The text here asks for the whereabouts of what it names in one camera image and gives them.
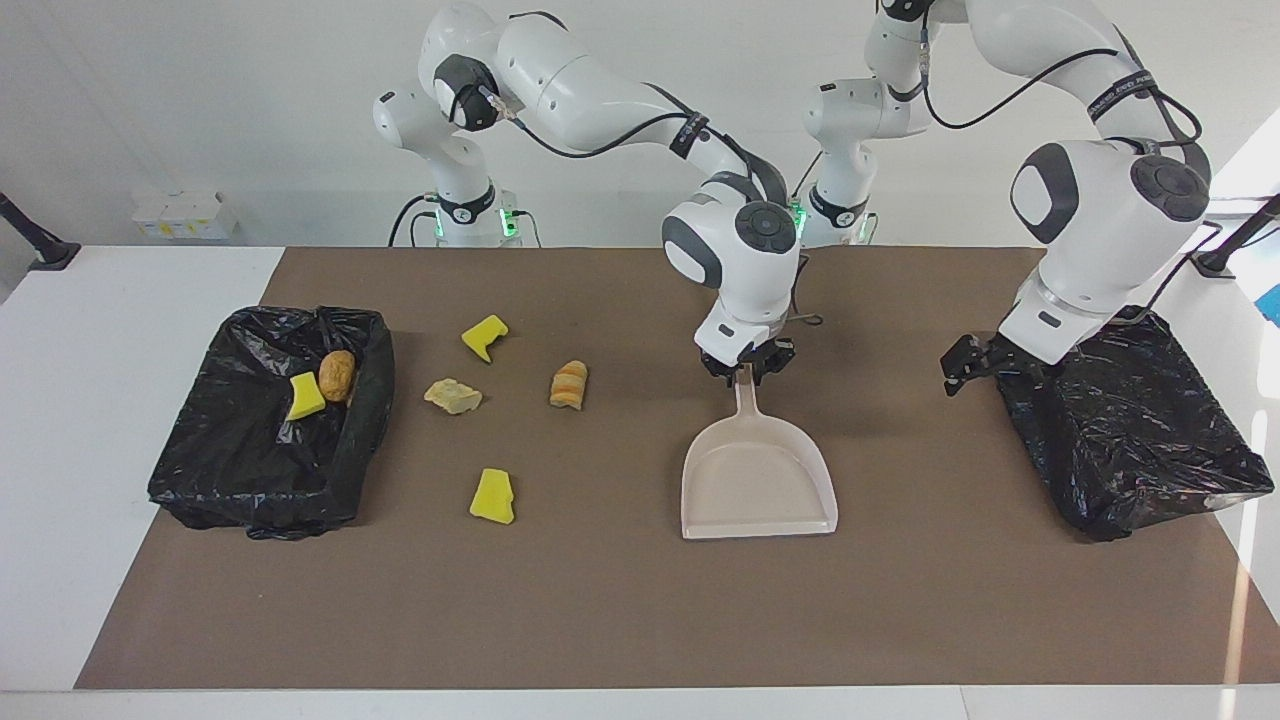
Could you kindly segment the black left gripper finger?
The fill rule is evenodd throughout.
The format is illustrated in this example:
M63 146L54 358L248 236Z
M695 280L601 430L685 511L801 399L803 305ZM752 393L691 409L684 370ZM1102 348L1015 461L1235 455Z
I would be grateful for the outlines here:
M997 373L992 360L992 340L963 334L941 356L943 389L948 397L957 395L969 382Z

